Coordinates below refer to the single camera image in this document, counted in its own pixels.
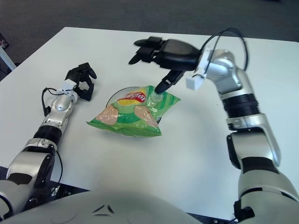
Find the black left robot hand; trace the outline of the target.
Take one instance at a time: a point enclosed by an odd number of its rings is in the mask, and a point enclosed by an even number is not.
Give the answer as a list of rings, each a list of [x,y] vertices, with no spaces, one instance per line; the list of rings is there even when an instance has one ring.
[[[91,68],[89,63],[80,64],[78,67],[69,70],[65,80],[70,79],[75,82],[76,85],[72,89],[78,94],[78,96],[84,100],[90,101],[93,94],[94,83],[92,79],[97,79],[94,70]],[[80,89],[79,84],[86,83],[88,89]]]

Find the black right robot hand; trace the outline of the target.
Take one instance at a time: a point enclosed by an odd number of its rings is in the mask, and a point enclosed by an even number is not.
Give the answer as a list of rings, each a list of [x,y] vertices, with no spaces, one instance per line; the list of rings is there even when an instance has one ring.
[[[154,62],[169,73],[156,86],[155,92],[161,94],[175,85],[187,71],[194,71],[199,63],[202,50],[186,42],[151,36],[134,42],[139,49],[130,59],[129,64],[139,61]]]

